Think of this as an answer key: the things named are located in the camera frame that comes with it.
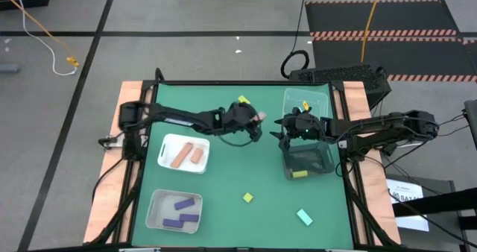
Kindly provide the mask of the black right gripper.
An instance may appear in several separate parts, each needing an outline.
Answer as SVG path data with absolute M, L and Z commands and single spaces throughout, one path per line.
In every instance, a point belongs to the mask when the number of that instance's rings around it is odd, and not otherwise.
M 300 112 L 299 109 L 296 109 L 293 113 L 289 113 L 274 122 L 281 126 L 285 125 L 286 134 L 270 132 L 270 135 L 279 140 L 278 146 L 281 151 L 289 150 L 288 137 L 292 139 L 301 138 L 304 140 L 326 139 L 326 122 L 321 121 L 309 112 Z

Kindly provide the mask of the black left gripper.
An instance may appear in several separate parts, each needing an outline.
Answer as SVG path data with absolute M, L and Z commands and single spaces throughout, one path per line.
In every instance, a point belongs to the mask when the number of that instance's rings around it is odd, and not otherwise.
M 233 102 L 228 110 L 219 109 L 222 133 L 247 131 L 251 140 L 259 140 L 262 136 L 262 125 L 254 121 L 258 113 L 250 104 Z

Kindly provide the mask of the long orange block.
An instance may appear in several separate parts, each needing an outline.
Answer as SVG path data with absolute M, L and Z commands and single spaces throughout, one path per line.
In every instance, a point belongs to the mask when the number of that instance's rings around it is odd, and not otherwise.
M 181 165 L 181 163 L 185 160 L 189 152 L 192 150 L 192 148 L 193 148 L 193 144 L 190 142 L 187 142 L 183 146 L 183 148 L 180 150 L 180 152 L 177 154 L 177 156 L 174 158 L 170 166 L 172 168 L 178 168 Z

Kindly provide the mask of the large mint green block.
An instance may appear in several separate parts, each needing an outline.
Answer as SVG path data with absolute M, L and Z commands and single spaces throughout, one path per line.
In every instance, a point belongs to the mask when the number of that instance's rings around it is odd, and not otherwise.
M 306 225 L 306 226 L 309 226 L 313 220 L 312 218 L 308 215 L 308 213 L 303 210 L 303 209 L 300 209 L 298 212 L 297 212 L 297 216 L 299 217 L 299 219 Z

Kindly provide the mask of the dark grey plastic bin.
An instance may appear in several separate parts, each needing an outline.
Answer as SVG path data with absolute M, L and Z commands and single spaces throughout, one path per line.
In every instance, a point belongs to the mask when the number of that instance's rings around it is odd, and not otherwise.
M 289 180 L 297 180 L 291 176 L 293 171 L 307 170 L 308 177 L 329 174 L 335 170 L 335 162 L 331 148 L 323 142 L 307 145 L 291 146 L 282 153 L 282 164 L 285 176 Z

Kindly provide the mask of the clear plastic bin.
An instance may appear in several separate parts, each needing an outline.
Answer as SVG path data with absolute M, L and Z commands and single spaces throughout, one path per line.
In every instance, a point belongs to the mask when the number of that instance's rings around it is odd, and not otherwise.
M 294 107 L 301 112 L 305 111 L 303 102 L 309 105 L 309 112 L 318 118 L 329 114 L 329 96 L 323 92 L 314 92 L 306 89 L 287 88 L 284 92 L 282 114 L 289 114 Z

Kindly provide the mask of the wooden side board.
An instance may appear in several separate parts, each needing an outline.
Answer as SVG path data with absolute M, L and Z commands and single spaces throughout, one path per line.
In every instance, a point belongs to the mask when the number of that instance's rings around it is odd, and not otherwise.
M 142 93 L 141 81 L 125 81 L 121 85 L 113 116 L 110 135 L 120 134 L 119 107 L 127 101 L 137 101 Z M 139 163 L 120 161 L 122 149 L 116 147 L 104 152 L 100 175 L 103 177 L 95 190 L 92 209 L 83 241 L 91 242 L 107 226 L 121 202 L 133 188 L 139 171 Z
M 334 92 L 337 100 L 338 117 L 342 119 L 348 114 L 348 119 L 358 120 L 371 117 L 367 96 L 362 82 L 345 81 L 344 94 Z M 382 167 L 382 159 L 377 150 L 371 150 L 366 154 L 364 161 L 359 165 L 349 167 L 350 182 L 357 189 L 357 181 L 360 180 L 364 189 L 366 205 L 370 213 L 379 223 L 379 226 L 389 235 L 393 241 L 400 243 L 401 239 L 394 216 L 391 197 L 388 194 L 388 186 L 385 171 Z

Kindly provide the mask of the black perforated computer case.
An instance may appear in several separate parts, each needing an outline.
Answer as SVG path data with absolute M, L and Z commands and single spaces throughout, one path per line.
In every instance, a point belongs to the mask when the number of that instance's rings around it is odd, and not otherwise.
M 287 79 L 293 82 L 311 84 L 325 82 L 361 81 L 367 97 L 368 106 L 373 109 L 390 92 L 388 74 L 378 63 L 355 64 L 338 68 L 313 68 L 292 71 Z

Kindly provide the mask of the white plastic bin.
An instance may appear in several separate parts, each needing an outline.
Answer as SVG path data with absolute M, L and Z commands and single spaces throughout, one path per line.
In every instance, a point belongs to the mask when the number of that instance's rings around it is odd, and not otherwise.
M 170 166 L 172 161 L 187 142 L 193 144 L 192 150 L 178 168 L 172 168 Z M 190 160 L 191 155 L 196 148 L 203 149 L 203 156 L 198 164 L 194 164 Z M 203 174 L 206 171 L 208 163 L 209 148 L 210 143 L 207 139 L 170 133 L 167 134 L 162 141 L 162 146 L 157 157 L 157 163 L 159 166 L 172 170 Z

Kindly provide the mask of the black hazard-striped floor mat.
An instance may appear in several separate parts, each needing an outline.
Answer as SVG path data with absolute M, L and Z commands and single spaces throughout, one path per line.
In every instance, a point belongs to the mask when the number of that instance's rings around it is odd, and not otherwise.
M 324 37 L 312 42 L 315 65 L 337 68 L 360 63 L 382 66 L 390 81 L 477 83 L 477 65 L 456 38 Z
M 308 1 L 313 37 L 453 37 L 457 28 L 438 0 Z

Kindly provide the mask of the light grey plastic bin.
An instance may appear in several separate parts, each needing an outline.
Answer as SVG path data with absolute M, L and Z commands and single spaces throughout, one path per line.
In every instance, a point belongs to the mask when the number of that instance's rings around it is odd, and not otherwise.
M 176 210 L 174 204 L 188 198 L 194 198 L 195 205 Z M 178 192 L 165 189 L 154 191 L 146 214 L 145 225 L 149 229 L 168 230 L 179 233 L 194 234 L 198 231 L 203 210 L 203 198 L 199 194 Z M 183 222 L 183 228 L 163 227 L 164 218 L 179 220 L 180 214 L 196 214 L 199 222 Z

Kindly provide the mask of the dark grey side table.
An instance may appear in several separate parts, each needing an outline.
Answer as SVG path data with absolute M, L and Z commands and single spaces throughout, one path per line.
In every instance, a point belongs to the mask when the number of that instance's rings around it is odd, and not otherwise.
M 404 201 L 408 198 L 426 198 L 436 193 L 453 192 L 453 182 L 413 177 L 407 179 L 401 175 L 389 174 L 387 184 L 393 194 L 391 202 L 396 198 Z M 399 217 L 396 219 L 399 236 L 406 248 L 416 248 L 428 251 L 470 252 L 471 247 L 451 237 L 453 233 L 462 239 L 467 234 L 458 226 L 459 211 L 442 212 L 425 217 L 418 215 Z

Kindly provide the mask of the black chair edge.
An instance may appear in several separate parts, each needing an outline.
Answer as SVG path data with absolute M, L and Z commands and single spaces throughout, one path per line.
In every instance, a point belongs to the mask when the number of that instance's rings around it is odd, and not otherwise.
M 477 150 L 477 99 L 464 102 L 463 114 L 469 124 L 470 132 L 473 136 L 473 141 Z

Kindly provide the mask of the black table frame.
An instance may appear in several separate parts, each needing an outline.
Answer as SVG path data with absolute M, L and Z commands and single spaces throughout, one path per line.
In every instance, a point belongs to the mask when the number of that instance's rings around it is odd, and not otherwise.
M 158 102 L 198 112 L 228 107 L 240 95 L 267 114 L 262 137 L 250 143 L 246 133 L 212 136 L 209 162 L 203 174 L 159 166 L 157 157 L 169 133 L 191 136 L 193 130 L 156 123 L 151 127 L 146 159 L 134 207 L 124 216 L 121 240 L 136 247 L 158 248 L 278 248 L 350 249 L 364 240 L 364 231 L 335 173 L 289 180 L 282 167 L 274 121 L 282 113 L 284 81 L 171 81 L 157 90 Z M 151 196 L 158 189 L 192 192 L 203 198 L 198 231 L 194 234 L 149 229 L 145 225 Z M 249 192 L 253 200 L 243 200 Z M 313 222 L 297 216 L 303 209 Z

